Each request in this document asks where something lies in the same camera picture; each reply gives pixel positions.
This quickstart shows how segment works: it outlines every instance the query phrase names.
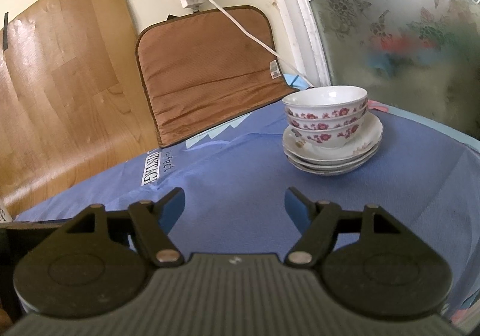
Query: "brown fabric pad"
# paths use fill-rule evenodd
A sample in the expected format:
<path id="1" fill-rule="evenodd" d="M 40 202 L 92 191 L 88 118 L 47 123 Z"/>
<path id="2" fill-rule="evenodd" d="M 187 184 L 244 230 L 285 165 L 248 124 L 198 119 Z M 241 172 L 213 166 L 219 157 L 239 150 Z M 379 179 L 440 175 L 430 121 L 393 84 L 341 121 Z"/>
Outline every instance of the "brown fabric pad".
<path id="1" fill-rule="evenodd" d="M 227 10 L 250 34 L 274 47 L 270 24 L 260 10 Z M 275 56 L 218 10 L 147 28 L 138 40 L 137 58 L 162 147 L 294 91 L 283 77 L 272 79 Z"/>
<path id="2" fill-rule="evenodd" d="M 12 215 L 157 147 L 136 39 L 125 0 L 39 0 L 9 23 L 0 197 Z"/>

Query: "frosted glass pane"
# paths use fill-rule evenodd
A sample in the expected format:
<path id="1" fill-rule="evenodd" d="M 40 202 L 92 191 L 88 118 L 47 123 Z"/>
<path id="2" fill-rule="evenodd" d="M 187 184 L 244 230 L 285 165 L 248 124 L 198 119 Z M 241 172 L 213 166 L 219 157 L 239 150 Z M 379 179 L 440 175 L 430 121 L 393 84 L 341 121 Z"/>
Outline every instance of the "frosted glass pane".
<path id="1" fill-rule="evenodd" d="M 480 0 L 314 0 L 333 84 L 480 139 Z"/>

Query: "plate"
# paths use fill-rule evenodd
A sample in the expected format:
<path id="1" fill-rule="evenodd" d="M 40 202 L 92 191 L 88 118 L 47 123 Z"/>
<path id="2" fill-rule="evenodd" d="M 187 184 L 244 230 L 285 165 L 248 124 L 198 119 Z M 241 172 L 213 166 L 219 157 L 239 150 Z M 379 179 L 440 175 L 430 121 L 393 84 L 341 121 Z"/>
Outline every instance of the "plate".
<path id="1" fill-rule="evenodd" d="M 357 137 L 341 148 L 321 148 L 311 145 L 302 137 L 296 137 L 292 129 L 294 127 L 288 126 L 283 132 L 284 149 L 308 163 L 331 166 L 349 163 L 368 152 L 380 141 L 383 125 L 374 114 L 368 112 L 365 114 L 365 122 Z"/>
<path id="2" fill-rule="evenodd" d="M 283 151 L 284 151 L 285 155 L 287 155 L 291 160 L 293 160 L 296 164 L 298 164 L 300 166 L 312 169 L 314 171 L 327 172 L 327 171 L 336 171 L 336 170 L 350 168 L 351 166 L 355 165 L 356 163 L 360 163 L 360 162 L 363 162 L 364 160 L 365 161 L 368 160 L 371 157 L 371 155 L 374 155 L 377 152 L 377 149 L 380 146 L 381 141 L 382 140 L 380 139 L 378 141 L 378 143 L 375 144 L 368 152 L 357 156 L 357 158 L 352 160 L 352 161 L 348 161 L 348 162 L 343 163 L 343 164 L 332 164 L 332 165 L 329 165 L 329 166 L 323 166 L 323 165 L 320 165 L 320 164 L 308 163 L 308 162 L 302 161 L 301 159 L 299 159 L 297 156 L 295 156 L 294 154 L 292 154 L 291 152 L 289 152 L 286 149 L 284 149 Z"/>
<path id="3" fill-rule="evenodd" d="M 344 169 L 339 169 L 339 170 L 334 170 L 334 171 L 315 171 L 313 169 L 309 169 L 309 168 L 306 168 L 304 166 L 301 166 L 300 164 L 297 164 L 296 162 L 294 162 L 288 155 L 285 155 L 287 160 L 295 167 L 295 168 L 298 168 L 300 171 L 303 171 L 303 172 L 308 172 L 310 174 L 314 174 L 314 175 L 319 175 L 319 176 L 338 176 L 338 175 L 341 175 L 341 174 L 347 174 L 349 172 L 352 172 L 354 171 L 355 169 L 357 168 L 360 168 L 361 166 L 363 166 L 367 161 L 369 161 L 369 159 L 371 159 L 371 157 L 373 157 L 375 155 L 375 153 L 377 152 L 378 150 L 378 147 L 377 148 L 374 148 L 375 151 L 370 154 L 366 159 L 362 159 L 362 161 L 354 164 L 353 166 L 350 166 L 348 168 L 344 168 Z"/>

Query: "fabric care label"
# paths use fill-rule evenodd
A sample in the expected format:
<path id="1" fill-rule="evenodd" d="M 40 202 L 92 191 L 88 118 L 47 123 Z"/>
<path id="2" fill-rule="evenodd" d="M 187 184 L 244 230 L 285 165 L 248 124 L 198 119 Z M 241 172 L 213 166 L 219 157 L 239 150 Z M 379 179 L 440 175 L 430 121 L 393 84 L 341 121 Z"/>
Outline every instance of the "fabric care label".
<path id="1" fill-rule="evenodd" d="M 272 75 L 272 79 L 276 79 L 277 77 L 281 76 L 280 68 L 278 67 L 277 60 L 273 60 L 270 63 L 270 74 Z"/>
<path id="2" fill-rule="evenodd" d="M 152 183 L 160 178 L 160 157 L 162 151 L 154 149 L 147 154 L 145 159 L 145 168 L 143 169 L 142 186 Z"/>
<path id="3" fill-rule="evenodd" d="M 10 216 L 10 213 L 5 208 L 3 201 L 0 199 L 0 222 L 12 222 L 13 219 Z"/>

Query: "wood grain vinyl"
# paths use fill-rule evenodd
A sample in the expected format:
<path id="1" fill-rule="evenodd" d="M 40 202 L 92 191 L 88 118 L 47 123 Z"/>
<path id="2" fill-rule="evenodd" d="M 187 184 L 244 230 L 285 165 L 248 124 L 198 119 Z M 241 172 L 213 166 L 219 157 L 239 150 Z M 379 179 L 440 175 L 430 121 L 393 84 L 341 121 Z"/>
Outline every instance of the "wood grain vinyl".
<path id="1" fill-rule="evenodd" d="M 10 21 L 0 197 L 12 216 L 158 146 L 135 42 L 125 0 L 39 0 Z"/>

